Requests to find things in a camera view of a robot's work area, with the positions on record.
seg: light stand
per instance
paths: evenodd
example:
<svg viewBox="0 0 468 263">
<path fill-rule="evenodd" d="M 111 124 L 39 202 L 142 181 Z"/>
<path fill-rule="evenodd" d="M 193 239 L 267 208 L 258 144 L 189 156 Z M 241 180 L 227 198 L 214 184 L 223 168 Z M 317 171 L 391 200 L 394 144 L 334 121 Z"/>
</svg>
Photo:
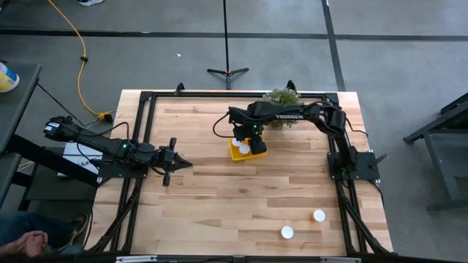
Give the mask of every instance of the light stand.
<svg viewBox="0 0 468 263">
<path fill-rule="evenodd" d="M 217 74 L 221 74 L 225 76 L 226 77 L 226 89 L 230 90 L 231 89 L 231 77 L 236 73 L 248 72 L 249 68 L 236 69 L 233 71 L 229 70 L 229 47 L 227 46 L 226 0 L 222 1 L 222 7 L 224 11 L 224 41 L 226 43 L 226 71 L 217 70 L 217 69 L 208 69 L 207 71 L 210 73 L 217 73 Z"/>
</svg>

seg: green plant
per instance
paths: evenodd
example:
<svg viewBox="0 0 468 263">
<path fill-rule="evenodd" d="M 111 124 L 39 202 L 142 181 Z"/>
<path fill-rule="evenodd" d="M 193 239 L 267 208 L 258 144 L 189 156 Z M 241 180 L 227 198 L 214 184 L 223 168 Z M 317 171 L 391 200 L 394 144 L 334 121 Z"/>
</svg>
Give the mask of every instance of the green plant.
<svg viewBox="0 0 468 263">
<path fill-rule="evenodd" d="M 286 89 L 286 88 L 275 88 L 272 91 L 268 92 L 267 94 L 263 95 L 263 101 L 271 102 L 280 105 L 294 105 L 299 104 L 299 94 L 294 92 L 293 90 Z M 268 124 L 270 127 L 275 129 L 280 129 L 283 125 L 288 127 L 292 127 L 293 124 L 296 124 L 298 121 L 288 120 L 288 121 L 272 121 Z"/>
</svg>

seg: concrete floor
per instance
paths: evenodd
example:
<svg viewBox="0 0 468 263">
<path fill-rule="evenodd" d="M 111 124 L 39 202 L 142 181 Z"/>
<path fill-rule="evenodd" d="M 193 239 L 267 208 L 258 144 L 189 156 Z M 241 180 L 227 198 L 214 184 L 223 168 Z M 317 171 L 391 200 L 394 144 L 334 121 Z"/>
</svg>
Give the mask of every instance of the concrete floor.
<svg viewBox="0 0 468 263">
<path fill-rule="evenodd" d="M 468 35 L 464 0 L 329 0 L 337 34 Z M 79 29 L 109 31 L 222 32 L 222 2 L 215 0 L 112 0 L 94 7 L 57 5 Z M 326 34 L 320 0 L 227 0 L 236 33 Z M 69 29 L 45 0 L 13 0 L 0 27 Z M 224 69 L 224 42 L 217 38 L 86 37 L 90 59 L 83 94 L 98 111 L 115 109 L 121 89 L 223 89 L 206 73 Z M 406 256 L 468 260 L 468 210 L 430 216 L 426 206 L 446 200 L 426 146 L 402 137 L 434 119 L 468 91 L 468 42 L 337 42 L 347 91 L 357 91 L 369 141 L 380 165 L 390 235 Z M 6 36 L 0 58 L 43 65 L 41 84 L 84 122 L 94 119 L 76 92 L 81 46 L 76 37 Z M 336 91 L 326 39 L 231 39 L 231 68 L 251 71 L 234 89 L 271 89 L 294 80 L 299 90 Z M 47 118 L 64 114 L 41 90 L 34 92 L 18 133 L 40 145 Z M 104 129 L 96 125 L 95 130 Z"/>
</svg>

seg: jeans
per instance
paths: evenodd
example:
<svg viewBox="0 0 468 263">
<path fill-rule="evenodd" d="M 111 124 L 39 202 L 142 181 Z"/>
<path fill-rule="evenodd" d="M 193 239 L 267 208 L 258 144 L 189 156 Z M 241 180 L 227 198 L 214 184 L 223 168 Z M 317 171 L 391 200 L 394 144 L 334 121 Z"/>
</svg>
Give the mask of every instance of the jeans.
<svg viewBox="0 0 468 263">
<path fill-rule="evenodd" d="M 11 243 L 24 233 L 36 230 L 47 233 L 51 248 L 60 248 L 70 241 L 73 227 L 70 223 L 46 218 L 37 213 L 0 213 L 0 245 Z"/>
</svg>

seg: wooden table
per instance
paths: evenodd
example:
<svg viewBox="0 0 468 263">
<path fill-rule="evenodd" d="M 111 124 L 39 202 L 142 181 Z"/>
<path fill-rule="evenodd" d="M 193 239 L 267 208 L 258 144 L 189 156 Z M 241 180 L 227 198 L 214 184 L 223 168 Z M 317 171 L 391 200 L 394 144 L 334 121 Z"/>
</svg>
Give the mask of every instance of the wooden table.
<svg viewBox="0 0 468 263">
<path fill-rule="evenodd" d="M 140 92 L 122 91 L 115 123 L 127 121 L 133 126 Z M 357 94 L 338 95 L 353 128 L 364 130 Z M 314 124 L 301 121 L 291 129 L 282 130 L 266 127 L 264 140 L 268 155 L 237 163 L 230 158 L 227 139 L 218 138 L 211 131 L 229 106 L 245 108 L 256 100 L 157 99 L 150 143 L 167 145 L 171 137 L 177 137 L 175 149 L 194 166 L 176 171 L 168 188 L 162 186 L 161 176 L 148 174 L 140 197 L 132 254 L 346 254 L 335 184 L 329 178 L 325 157 L 328 141 Z M 144 128 L 141 128 L 140 141 Z M 123 138 L 125 131 L 123 126 L 119 127 L 112 137 Z M 216 131 L 231 135 L 232 125 L 222 121 Z M 349 127 L 348 131 L 359 151 L 369 149 L 364 134 L 351 132 Z M 115 218 L 121 184 L 121 179 L 112 179 L 99 187 L 88 247 L 96 243 Z M 379 192 L 366 181 L 357 181 L 356 189 L 362 219 L 391 250 Z M 316 209 L 325 211 L 325 222 L 309 220 Z M 285 225 L 295 230 L 291 240 L 280 237 L 280 229 Z M 350 227 L 353 244 L 358 249 L 355 226 L 350 224 Z"/>
</svg>

